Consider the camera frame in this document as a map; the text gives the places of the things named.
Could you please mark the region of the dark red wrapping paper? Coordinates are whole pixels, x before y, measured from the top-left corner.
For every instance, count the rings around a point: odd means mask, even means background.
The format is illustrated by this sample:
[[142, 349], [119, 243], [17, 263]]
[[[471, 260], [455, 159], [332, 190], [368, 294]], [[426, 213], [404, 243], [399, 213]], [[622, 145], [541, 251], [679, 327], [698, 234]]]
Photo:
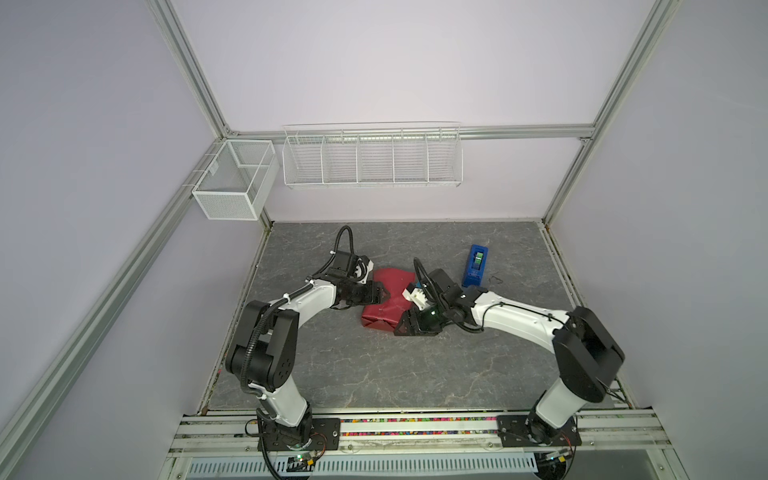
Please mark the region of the dark red wrapping paper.
[[412, 306], [403, 292], [416, 281], [416, 275], [406, 270], [382, 268], [373, 272], [373, 280], [383, 287], [381, 302], [364, 307], [361, 324], [365, 328], [393, 333], [403, 314]]

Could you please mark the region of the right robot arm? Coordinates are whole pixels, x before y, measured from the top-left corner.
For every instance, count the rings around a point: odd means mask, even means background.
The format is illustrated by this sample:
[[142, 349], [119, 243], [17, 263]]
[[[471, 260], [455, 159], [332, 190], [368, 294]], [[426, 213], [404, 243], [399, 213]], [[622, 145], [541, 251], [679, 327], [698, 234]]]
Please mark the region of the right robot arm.
[[449, 325], [470, 334], [493, 329], [554, 355], [559, 376], [524, 421], [530, 441], [552, 444], [585, 405], [598, 404], [610, 395], [625, 354], [591, 309], [536, 307], [484, 287], [462, 287], [442, 269], [427, 271], [419, 259], [413, 260], [413, 266], [416, 281], [402, 293], [412, 306], [401, 317], [398, 335], [432, 336]]

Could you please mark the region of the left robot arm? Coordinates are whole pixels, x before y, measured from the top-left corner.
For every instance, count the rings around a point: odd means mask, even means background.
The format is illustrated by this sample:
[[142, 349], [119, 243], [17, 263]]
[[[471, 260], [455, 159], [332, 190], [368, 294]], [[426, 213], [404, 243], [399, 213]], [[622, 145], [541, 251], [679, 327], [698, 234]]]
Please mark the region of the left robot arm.
[[269, 433], [298, 445], [307, 444], [312, 435], [311, 406], [292, 378], [301, 326], [325, 310], [378, 305], [388, 299], [386, 288], [373, 279], [373, 262], [355, 252], [352, 228], [344, 225], [328, 260], [301, 287], [243, 308], [225, 369], [244, 393], [257, 398], [257, 416]]

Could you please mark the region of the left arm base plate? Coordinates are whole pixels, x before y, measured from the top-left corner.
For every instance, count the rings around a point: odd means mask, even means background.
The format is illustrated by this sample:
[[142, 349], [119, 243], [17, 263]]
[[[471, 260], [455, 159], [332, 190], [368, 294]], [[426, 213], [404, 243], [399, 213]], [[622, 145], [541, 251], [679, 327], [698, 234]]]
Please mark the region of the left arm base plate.
[[341, 421], [336, 417], [313, 418], [297, 427], [269, 421], [260, 437], [268, 451], [335, 451], [341, 439]]

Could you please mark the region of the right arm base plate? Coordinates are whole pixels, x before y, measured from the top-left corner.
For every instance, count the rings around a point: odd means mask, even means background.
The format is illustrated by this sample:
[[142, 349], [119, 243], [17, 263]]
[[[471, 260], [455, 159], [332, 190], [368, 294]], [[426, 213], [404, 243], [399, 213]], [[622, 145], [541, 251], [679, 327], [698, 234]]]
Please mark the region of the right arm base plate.
[[579, 447], [582, 439], [572, 416], [559, 428], [527, 415], [499, 415], [497, 435], [503, 447]]

